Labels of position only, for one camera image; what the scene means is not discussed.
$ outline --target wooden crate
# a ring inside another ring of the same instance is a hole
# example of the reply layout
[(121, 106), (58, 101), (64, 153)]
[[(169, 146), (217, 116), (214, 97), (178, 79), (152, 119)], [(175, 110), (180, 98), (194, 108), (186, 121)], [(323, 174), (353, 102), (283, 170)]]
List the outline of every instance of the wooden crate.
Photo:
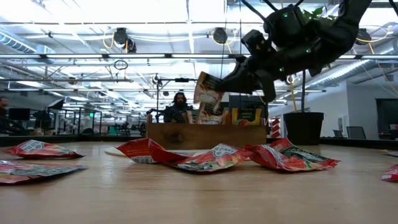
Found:
[(265, 144), (265, 126), (235, 126), (215, 124), (152, 123), (148, 116), (147, 134), (165, 149), (211, 149), (219, 143), (236, 147), (245, 144)]

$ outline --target computer monitor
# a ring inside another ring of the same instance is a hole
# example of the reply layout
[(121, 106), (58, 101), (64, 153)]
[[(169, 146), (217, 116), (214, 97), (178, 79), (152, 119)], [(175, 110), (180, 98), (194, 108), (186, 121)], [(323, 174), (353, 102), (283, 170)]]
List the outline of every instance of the computer monitor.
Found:
[(15, 121), (28, 121), (30, 120), (29, 108), (10, 108), (8, 110), (8, 119)]

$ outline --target packaged snack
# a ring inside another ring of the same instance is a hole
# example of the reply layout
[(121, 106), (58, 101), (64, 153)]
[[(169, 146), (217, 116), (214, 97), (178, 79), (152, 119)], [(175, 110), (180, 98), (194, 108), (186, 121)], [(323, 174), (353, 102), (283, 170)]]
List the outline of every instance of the packaged snack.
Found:
[(117, 147), (119, 151), (136, 163), (154, 164), (174, 162), (193, 156), (194, 153), (169, 152), (150, 138), (136, 139)]
[(45, 143), (36, 140), (29, 140), (14, 146), (10, 149), (3, 151), (6, 154), (19, 156), (26, 159), (39, 159), (39, 158), (65, 158), (73, 159), (80, 158), (84, 155), (78, 154), (71, 149), (56, 144)]
[(287, 138), (273, 142), (270, 146), (245, 146), (245, 149), (254, 152), (250, 157), (254, 162), (271, 169), (291, 172), (334, 168), (340, 162), (294, 146)]
[(215, 86), (220, 81), (221, 79), (219, 78), (211, 76), (205, 72), (201, 72), (198, 78), (197, 85), (195, 87), (193, 103), (209, 103), (217, 108), (224, 95), (224, 93), (214, 91)]
[(228, 108), (214, 107), (209, 103), (200, 103), (197, 124), (225, 124)]
[(87, 168), (87, 166), (0, 161), (0, 184), (21, 184)]
[(219, 144), (204, 154), (168, 164), (183, 170), (213, 172), (235, 166), (251, 154), (244, 149)]
[(389, 182), (398, 182), (398, 164), (390, 167), (390, 169), (381, 176), (381, 179)]
[(382, 152), (383, 152), (385, 155), (388, 155), (388, 156), (395, 156), (395, 157), (398, 157), (398, 151), (391, 152), (391, 151), (388, 151), (388, 150), (382, 150)]
[(233, 108), (232, 125), (261, 125), (261, 109)]

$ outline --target man with beard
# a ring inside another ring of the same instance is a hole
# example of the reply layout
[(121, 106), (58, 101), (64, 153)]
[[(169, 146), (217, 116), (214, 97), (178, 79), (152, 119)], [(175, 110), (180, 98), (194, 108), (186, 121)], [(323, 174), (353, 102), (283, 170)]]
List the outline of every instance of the man with beard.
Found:
[(182, 116), (183, 113), (186, 113), (188, 110), (193, 110), (192, 106), (188, 106), (187, 98), (184, 93), (178, 92), (174, 96), (173, 100), (174, 105), (166, 108), (164, 114), (164, 122), (165, 123), (185, 123), (185, 120)]

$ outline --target desk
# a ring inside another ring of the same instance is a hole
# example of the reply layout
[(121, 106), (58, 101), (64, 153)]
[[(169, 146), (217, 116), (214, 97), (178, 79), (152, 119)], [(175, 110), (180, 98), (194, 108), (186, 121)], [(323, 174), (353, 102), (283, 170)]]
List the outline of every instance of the desk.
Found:
[[(213, 175), (135, 164), (104, 150), (121, 142), (60, 144), (87, 156), (88, 170), (57, 180), (0, 186), (2, 224), (395, 223), (398, 184), (381, 181), (397, 158), (378, 150), (305, 147), (335, 169), (281, 174), (251, 161)], [(1, 159), (11, 158), (0, 154)]]

